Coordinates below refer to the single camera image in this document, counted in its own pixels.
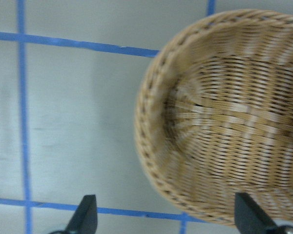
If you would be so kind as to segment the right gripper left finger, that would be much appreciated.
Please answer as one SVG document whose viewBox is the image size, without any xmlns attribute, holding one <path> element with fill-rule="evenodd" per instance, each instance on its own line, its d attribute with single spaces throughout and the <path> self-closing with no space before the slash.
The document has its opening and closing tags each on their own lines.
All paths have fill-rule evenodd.
<svg viewBox="0 0 293 234">
<path fill-rule="evenodd" d="M 97 202 L 95 195 L 85 195 L 68 225 L 65 234 L 95 234 L 98 227 Z"/>
</svg>

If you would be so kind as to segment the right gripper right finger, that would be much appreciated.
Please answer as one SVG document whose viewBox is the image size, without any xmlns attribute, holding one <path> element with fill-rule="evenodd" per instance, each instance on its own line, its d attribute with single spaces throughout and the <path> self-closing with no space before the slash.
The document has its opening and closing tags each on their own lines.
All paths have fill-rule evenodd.
<svg viewBox="0 0 293 234">
<path fill-rule="evenodd" d="M 236 193 L 234 223 L 241 234 L 280 234 L 278 225 L 248 193 Z"/>
</svg>

